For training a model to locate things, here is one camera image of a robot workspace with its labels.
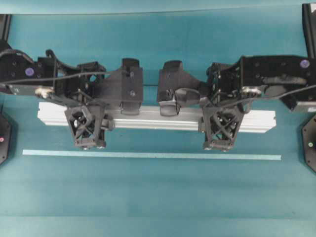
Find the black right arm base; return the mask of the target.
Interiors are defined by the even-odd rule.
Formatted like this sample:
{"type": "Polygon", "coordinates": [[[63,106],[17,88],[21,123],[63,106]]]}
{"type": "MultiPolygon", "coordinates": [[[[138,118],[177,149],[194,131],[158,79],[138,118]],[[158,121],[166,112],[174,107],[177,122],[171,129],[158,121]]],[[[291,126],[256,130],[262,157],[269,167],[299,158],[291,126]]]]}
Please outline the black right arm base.
{"type": "Polygon", "coordinates": [[[313,116],[302,128],[305,163],[316,171],[316,117],[313,116]]]}

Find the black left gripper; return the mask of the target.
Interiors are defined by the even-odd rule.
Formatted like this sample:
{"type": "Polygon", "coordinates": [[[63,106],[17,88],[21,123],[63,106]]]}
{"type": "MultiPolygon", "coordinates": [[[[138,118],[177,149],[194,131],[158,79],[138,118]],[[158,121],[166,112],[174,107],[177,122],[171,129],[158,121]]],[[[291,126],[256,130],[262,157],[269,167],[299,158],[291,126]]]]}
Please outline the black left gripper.
{"type": "Polygon", "coordinates": [[[138,115],[143,103],[143,68],[135,58],[123,58],[111,72],[99,63],[79,64],[78,99],[86,105],[120,105],[123,115],[138,115]]]}

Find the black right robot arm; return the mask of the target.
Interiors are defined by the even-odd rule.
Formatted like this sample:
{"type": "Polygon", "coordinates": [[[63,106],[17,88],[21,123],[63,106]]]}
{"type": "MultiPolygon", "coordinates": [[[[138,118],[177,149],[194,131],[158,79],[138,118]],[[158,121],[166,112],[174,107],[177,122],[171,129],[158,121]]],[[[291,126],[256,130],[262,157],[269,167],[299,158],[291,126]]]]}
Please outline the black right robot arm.
{"type": "Polygon", "coordinates": [[[281,100],[294,112],[316,110],[316,61],[295,55],[242,56],[234,64],[212,63],[203,82],[168,61],[159,72],[157,102],[162,116],[182,107],[239,107],[245,113],[255,100],[281,100]]]}

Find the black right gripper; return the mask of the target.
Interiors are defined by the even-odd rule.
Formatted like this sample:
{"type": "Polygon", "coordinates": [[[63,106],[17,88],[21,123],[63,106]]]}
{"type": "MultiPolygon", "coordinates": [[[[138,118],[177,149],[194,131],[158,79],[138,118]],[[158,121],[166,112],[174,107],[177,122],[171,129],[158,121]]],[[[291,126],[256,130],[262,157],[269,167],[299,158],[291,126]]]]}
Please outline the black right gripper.
{"type": "Polygon", "coordinates": [[[158,103],[160,115],[177,116],[178,105],[211,102],[225,104],[241,101],[240,62],[212,63],[206,70],[207,81],[201,81],[184,70],[181,60],[170,60],[159,70],[158,103]]]}

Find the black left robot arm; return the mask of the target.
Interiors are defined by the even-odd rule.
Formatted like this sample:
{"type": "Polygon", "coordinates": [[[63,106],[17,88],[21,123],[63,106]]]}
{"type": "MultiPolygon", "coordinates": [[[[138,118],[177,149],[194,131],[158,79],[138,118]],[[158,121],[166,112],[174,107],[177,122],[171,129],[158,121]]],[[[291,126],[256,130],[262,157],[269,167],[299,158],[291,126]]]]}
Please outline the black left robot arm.
{"type": "Polygon", "coordinates": [[[0,41],[0,91],[34,95],[65,107],[120,107],[136,115],[144,101],[140,62],[124,58],[121,66],[107,71],[97,61],[71,66],[48,49],[36,61],[25,52],[0,41]]]}

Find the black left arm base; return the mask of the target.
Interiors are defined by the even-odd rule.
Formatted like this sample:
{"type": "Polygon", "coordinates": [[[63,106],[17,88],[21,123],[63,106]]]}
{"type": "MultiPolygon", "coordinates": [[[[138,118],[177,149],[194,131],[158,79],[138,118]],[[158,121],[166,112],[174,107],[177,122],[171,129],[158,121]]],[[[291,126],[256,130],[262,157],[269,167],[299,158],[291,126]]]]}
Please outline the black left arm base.
{"type": "Polygon", "coordinates": [[[0,114],[0,164],[3,164],[8,158],[9,144],[11,138],[12,126],[4,117],[0,114]]]}

